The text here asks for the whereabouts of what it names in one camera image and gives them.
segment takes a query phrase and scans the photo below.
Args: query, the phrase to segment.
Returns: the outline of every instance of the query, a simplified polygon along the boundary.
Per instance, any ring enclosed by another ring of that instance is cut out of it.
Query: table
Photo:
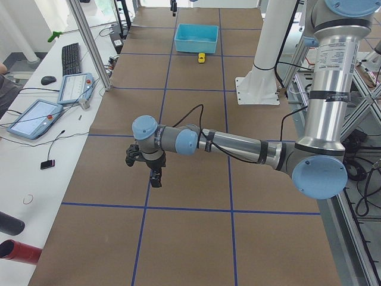
[[[99,32],[110,24],[92,28],[99,53],[106,64],[109,57],[116,55],[109,37],[99,36]],[[94,79],[98,78],[94,65],[78,31],[68,32],[57,39],[40,66],[31,76],[25,88],[59,89],[62,80],[61,48],[78,42],[81,52],[82,72],[92,73]],[[43,76],[51,75],[57,78],[55,83],[47,86],[40,84]],[[102,101],[104,89],[101,83],[95,86],[90,108],[82,110],[79,106],[71,108],[50,128],[50,130],[37,140],[23,139],[0,129],[0,136],[18,142],[40,144],[54,140],[62,131],[62,136],[76,133],[86,133],[95,118],[98,107]],[[38,98],[52,102],[57,101],[58,93],[38,90],[21,91],[10,109],[24,111]],[[10,123],[15,115],[5,113],[1,123]],[[2,188],[0,192],[0,210],[23,220],[26,224],[24,231],[15,236],[0,233],[0,241],[14,239],[26,244],[43,248],[54,222],[67,185],[73,174],[79,155],[86,141],[86,135],[78,135],[54,142],[51,158],[56,166],[40,170],[40,162],[46,160],[50,144],[38,147],[26,147],[0,139],[0,170]],[[27,285],[33,274],[35,266],[8,260],[0,260],[1,285]]]

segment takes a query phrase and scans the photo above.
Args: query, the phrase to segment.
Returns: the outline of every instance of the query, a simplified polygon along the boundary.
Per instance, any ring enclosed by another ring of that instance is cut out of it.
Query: blue tape line
[[[269,139],[269,140],[265,140],[267,142],[280,142],[279,140],[276,140],[276,139]],[[295,140],[282,140],[282,142],[287,142],[287,143],[295,143]]]
[[[224,92],[222,89],[192,89],[192,88],[121,88],[114,86],[114,89],[127,89],[127,90],[151,90],[151,91],[211,91],[211,92]]]
[[[178,210],[178,211],[189,211],[189,212],[211,212],[211,213],[230,213],[230,210],[220,210],[220,209],[195,209],[191,207],[147,207],[150,210]]]
[[[121,52],[121,55],[166,55],[166,56],[177,56],[177,57],[194,57],[196,54],[154,54],[154,53],[140,53],[140,52]],[[207,54],[208,57],[221,57],[221,55]],[[254,58],[253,55],[224,55],[224,57],[230,58]]]
[[[149,29],[175,29],[173,27],[145,27],[145,26],[134,26],[134,25],[131,25],[131,27],[134,27],[134,28],[149,28]]]
[[[134,28],[148,28],[148,29],[176,29],[172,27],[146,27],[146,26],[134,26],[131,27]],[[220,30],[262,30],[262,29],[250,29],[250,28],[220,28]]]
[[[371,49],[374,49],[373,47],[372,47],[372,45],[370,44],[370,42],[367,40],[367,39],[364,39],[366,42],[367,42],[367,44],[369,45],[369,47],[371,48]]]
[[[131,206],[122,204],[92,204],[92,203],[73,203],[62,202],[65,206],[78,206],[78,207],[114,207],[121,209],[148,209],[148,210],[175,210],[180,212],[211,212],[211,213],[253,213],[262,215],[298,215],[298,216],[320,216],[319,212],[287,212],[277,210],[229,210],[229,209],[205,209],[205,208],[191,208],[191,207],[157,207],[157,206]]]
[[[218,9],[218,20],[221,28],[221,9]],[[229,133],[229,122],[227,118],[227,100],[226,100],[226,85],[225,85],[225,70],[224,70],[224,57],[223,57],[223,40],[222,30],[220,29],[220,45],[221,45],[221,65],[222,65],[222,84],[224,89],[224,112],[225,112],[225,129]],[[229,175],[229,195],[230,195],[230,220],[232,222],[232,248],[233,248],[233,267],[234,267],[234,285],[238,286],[238,270],[237,270],[237,254],[236,254],[236,235],[235,235],[235,221],[234,221],[234,202],[233,202],[233,184],[232,184],[232,170],[230,166],[230,157],[227,158],[227,169]]]
[[[148,205],[148,198],[149,198],[149,189],[150,189],[150,184],[148,181],[148,186],[147,186],[147,195],[145,197],[145,203],[144,203],[144,211],[143,211],[143,218],[142,218],[142,224],[140,226],[140,233],[139,233],[139,242],[138,242],[138,247],[136,249],[136,256],[135,256],[135,264],[133,267],[133,274],[132,274],[132,280],[131,280],[131,286],[134,286],[135,284],[135,279],[136,279],[136,271],[138,269],[138,262],[139,262],[139,255],[140,255],[140,247],[142,245],[142,238],[143,238],[143,230],[144,230],[144,223],[145,223],[145,215],[147,213],[147,205]]]
[[[61,203],[64,206],[79,206],[79,207],[115,207],[121,209],[144,209],[144,206],[128,206],[121,204],[88,204],[88,203],[71,203],[63,201]]]
[[[89,136],[94,137],[126,137],[126,138],[133,138],[133,135],[112,135],[112,134],[97,134],[97,133],[89,133]]]
[[[373,17],[373,19],[375,19],[375,21],[378,23],[378,25],[381,25],[380,21],[377,20],[376,18]]]
[[[177,26],[177,19],[179,19],[180,14],[180,8],[177,9],[177,17],[175,22],[175,27]],[[165,97],[167,95],[167,87],[168,87],[168,78],[169,78],[169,71],[171,69],[171,61],[172,61],[172,55],[173,55],[173,46],[174,46],[174,38],[176,36],[176,29],[173,31],[173,38],[172,38],[172,46],[171,46],[171,53],[169,55],[169,63],[168,63],[168,70],[167,70],[167,77],[165,79],[165,86],[164,86],[164,95],[163,95],[163,101],[161,102],[161,110],[160,110],[160,117],[159,117],[159,124],[161,123],[161,119],[163,117],[163,110],[164,110],[164,103],[165,103]]]

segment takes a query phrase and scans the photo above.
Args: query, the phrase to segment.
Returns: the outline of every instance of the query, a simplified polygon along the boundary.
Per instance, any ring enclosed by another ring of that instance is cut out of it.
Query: black cylinder
[[[6,213],[0,212],[0,231],[9,235],[18,235],[25,228],[25,223],[16,219],[15,217],[9,216]]]

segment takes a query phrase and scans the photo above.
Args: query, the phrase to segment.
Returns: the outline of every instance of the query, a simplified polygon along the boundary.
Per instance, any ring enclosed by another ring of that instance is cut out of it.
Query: red cylinder
[[[37,265],[42,249],[14,240],[0,244],[0,258]]]

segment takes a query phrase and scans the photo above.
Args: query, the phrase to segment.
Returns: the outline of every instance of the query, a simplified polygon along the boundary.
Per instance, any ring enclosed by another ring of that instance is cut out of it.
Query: blue joint cap
[[[365,17],[381,6],[379,0],[325,0],[328,8],[337,15],[349,18]]]
[[[304,45],[310,48],[316,48],[319,46],[319,41],[314,37],[303,36]]]
[[[344,164],[326,155],[300,161],[292,172],[292,181],[307,197],[324,200],[340,193],[348,180]]]
[[[136,140],[144,140],[155,133],[156,120],[150,115],[139,116],[132,123],[132,132]]]
[[[176,152],[182,155],[192,155],[197,148],[198,135],[196,132],[184,129],[176,138],[174,147]]]

